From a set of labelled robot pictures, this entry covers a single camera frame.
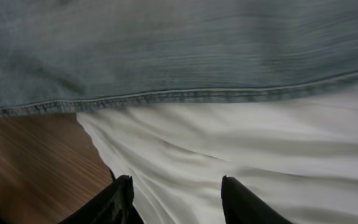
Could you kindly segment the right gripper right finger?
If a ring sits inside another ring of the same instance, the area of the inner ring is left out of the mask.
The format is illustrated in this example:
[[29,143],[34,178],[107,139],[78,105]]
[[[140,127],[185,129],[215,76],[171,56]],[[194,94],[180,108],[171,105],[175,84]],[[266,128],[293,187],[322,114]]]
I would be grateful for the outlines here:
[[227,224],[292,224],[234,177],[223,177],[221,199]]

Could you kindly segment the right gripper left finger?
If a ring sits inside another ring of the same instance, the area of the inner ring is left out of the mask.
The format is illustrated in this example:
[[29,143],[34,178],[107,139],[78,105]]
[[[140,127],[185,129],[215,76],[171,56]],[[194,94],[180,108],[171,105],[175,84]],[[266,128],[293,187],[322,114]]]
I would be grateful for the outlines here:
[[122,175],[59,224],[144,224],[133,200],[132,177]]

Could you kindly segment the light blue denim shorts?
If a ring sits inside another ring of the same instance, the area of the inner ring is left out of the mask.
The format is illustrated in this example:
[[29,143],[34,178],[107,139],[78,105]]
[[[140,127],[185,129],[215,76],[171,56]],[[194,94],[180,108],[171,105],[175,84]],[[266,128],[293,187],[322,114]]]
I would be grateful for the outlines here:
[[358,83],[358,0],[0,0],[0,116]]

